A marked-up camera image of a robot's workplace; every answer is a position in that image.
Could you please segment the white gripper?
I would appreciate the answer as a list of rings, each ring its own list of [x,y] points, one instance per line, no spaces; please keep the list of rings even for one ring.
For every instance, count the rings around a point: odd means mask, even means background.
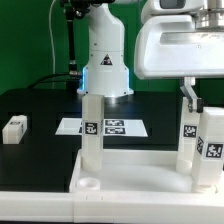
[[[147,0],[137,36],[134,71],[141,79],[184,77],[190,113],[204,101],[194,77],[224,76],[224,0]]]

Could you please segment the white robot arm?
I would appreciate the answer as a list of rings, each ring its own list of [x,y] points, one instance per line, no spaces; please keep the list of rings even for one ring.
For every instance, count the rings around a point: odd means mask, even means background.
[[[123,24],[106,4],[92,5],[88,19],[84,91],[108,97],[128,94]],[[181,78],[188,110],[202,112],[203,100],[192,85],[196,78],[224,77],[224,0],[147,0],[141,22],[134,73],[140,79]]]

